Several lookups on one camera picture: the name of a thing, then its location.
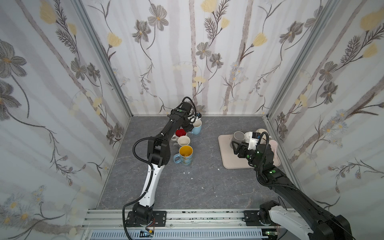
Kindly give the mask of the cream round mug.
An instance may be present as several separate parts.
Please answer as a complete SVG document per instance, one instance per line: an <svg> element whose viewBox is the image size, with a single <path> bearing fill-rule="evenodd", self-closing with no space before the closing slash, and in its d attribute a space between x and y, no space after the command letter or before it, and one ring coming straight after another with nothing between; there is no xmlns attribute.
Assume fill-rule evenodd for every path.
<svg viewBox="0 0 384 240"><path fill-rule="evenodd" d="M263 138L262 138L262 139L263 139L264 141L267 140L267 136L270 137L268 131L265 130L265 129L258 129L256 132L259 133L259 134L262 134L263 132L266 132L266 133L267 133L266 135L263 135Z"/></svg>

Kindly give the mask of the white mug red inside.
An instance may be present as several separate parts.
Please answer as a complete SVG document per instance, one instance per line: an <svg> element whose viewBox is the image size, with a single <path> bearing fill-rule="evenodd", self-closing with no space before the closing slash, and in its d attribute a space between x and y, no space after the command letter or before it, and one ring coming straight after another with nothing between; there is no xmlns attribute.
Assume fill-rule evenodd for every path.
<svg viewBox="0 0 384 240"><path fill-rule="evenodd" d="M175 134L171 137L172 141L177 141L180 137L186 136L187 132L184 129L176 130Z"/></svg>

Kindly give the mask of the light blue mug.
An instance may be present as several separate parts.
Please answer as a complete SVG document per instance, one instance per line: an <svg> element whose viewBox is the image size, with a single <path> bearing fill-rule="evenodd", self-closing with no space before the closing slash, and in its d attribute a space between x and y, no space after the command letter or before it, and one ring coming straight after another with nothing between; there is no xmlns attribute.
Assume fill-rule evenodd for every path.
<svg viewBox="0 0 384 240"><path fill-rule="evenodd" d="M195 120L193 123L194 128L190 131L193 135L199 135L202 130L202 121L200 119Z"/></svg>

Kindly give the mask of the light grey mug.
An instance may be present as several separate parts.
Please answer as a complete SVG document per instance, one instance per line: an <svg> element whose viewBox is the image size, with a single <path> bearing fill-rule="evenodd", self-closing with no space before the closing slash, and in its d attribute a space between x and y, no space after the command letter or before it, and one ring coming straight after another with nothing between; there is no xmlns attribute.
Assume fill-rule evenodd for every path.
<svg viewBox="0 0 384 240"><path fill-rule="evenodd" d="M188 146L191 143L191 139L188 136L181 136L174 143L174 147Z"/></svg>

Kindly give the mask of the dark grey mug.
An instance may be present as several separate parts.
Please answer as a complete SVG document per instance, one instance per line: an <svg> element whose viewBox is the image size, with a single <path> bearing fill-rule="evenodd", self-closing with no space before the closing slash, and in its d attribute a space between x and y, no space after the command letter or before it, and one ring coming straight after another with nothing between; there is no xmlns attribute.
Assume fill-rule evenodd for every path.
<svg viewBox="0 0 384 240"><path fill-rule="evenodd" d="M232 139L230 141L230 147L233 149L233 143L241 144L244 140L245 140L245 134L243 132L237 131L232 135Z"/></svg>

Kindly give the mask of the beige plastic tray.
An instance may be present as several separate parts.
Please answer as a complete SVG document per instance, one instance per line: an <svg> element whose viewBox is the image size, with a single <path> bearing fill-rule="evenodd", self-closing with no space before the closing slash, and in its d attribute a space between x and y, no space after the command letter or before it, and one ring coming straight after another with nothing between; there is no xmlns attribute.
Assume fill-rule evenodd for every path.
<svg viewBox="0 0 384 240"><path fill-rule="evenodd" d="M246 159L238 158L237 155L234 154L233 149L230 147L231 139L232 139L232 135L220 135L218 137L219 147L220 147L221 157L222 157L224 167L230 170L231 169L232 170L233 169L250 169L251 167L248 165L248 161Z"/></svg>

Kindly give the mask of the blue glass patterned mug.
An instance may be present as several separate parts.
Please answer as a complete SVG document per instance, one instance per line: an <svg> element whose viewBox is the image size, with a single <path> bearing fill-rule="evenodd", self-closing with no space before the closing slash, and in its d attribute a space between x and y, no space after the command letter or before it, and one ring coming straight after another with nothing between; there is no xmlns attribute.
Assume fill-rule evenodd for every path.
<svg viewBox="0 0 384 240"><path fill-rule="evenodd" d="M193 153L191 146L180 147L179 152L173 157L174 163L189 166L193 161Z"/></svg>

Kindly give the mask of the pink mug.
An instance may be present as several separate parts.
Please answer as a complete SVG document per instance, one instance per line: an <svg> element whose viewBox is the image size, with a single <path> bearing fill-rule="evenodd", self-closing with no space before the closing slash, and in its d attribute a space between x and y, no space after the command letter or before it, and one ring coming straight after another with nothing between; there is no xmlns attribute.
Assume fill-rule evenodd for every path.
<svg viewBox="0 0 384 240"><path fill-rule="evenodd" d="M270 140L269 144L271 146L272 152L274 153L274 158L273 158L274 165L278 167L281 164L277 155L278 142L275 140Z"/></svg>

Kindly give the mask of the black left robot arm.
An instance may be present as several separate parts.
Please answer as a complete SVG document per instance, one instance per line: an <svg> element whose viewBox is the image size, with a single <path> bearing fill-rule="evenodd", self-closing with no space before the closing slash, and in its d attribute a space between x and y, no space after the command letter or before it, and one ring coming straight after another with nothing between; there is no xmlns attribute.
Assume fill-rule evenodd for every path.
<svg viewBox="0 0 384 240"><path fill-rule="evenodd" d="M144 188L138 199L123 206L123 224L128 225L130 221L134 224L148 226L154 221L153 207L155 193L164 167L171 158L170 142L177 130L192 130L194 115L199 113L190 97L184 97L181 103L171 110L168 122L159 134L146 137L136 141L133 145L134 157L148 165ZM147 141L147 158L143 159L136 153L139 143Z"/></svg>

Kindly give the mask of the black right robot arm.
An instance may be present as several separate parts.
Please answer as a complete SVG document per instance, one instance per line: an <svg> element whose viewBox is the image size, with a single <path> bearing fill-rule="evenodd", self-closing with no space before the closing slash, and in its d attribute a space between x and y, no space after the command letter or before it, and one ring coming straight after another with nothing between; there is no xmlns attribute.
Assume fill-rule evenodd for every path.
<svg viewBox="0 0 384 240"><path fill-rule="evenodd" d="M258 144L249 149L245 142L231 143L234 154L244 158L256 172L260 185L273 190L300 215L289 216L278 202L260 205L258 218L261 224L278 224L302 240L352 240L350 223L341 215L334 216L321 208L300 189L287 175L273 164L274 153L269 144Z"/></svg>

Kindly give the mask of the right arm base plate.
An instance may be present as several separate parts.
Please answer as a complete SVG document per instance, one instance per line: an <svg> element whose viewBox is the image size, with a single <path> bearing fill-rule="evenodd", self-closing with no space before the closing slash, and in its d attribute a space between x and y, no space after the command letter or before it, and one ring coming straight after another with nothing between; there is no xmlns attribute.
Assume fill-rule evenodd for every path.
<svg viewBox="0 0 384 240"><path fill-rule="evenodd" d="M263 223L259 211L244 211L243 221L247 227L259 227L259 226L270 226L271 224Z"/></svg>

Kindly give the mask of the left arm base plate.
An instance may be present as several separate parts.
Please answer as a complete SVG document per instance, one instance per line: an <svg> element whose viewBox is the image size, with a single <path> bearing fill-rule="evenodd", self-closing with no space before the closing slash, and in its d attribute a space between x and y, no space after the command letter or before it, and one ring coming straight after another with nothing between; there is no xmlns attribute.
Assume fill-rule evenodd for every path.
<svg viewBox="0 0 384 240"><path fill-rule="evenodd" d="M127 227L165 227L167 220L167 211L154 211L152 218L147 221L139 217L138 214L130 211L126 218Z"/></svg>

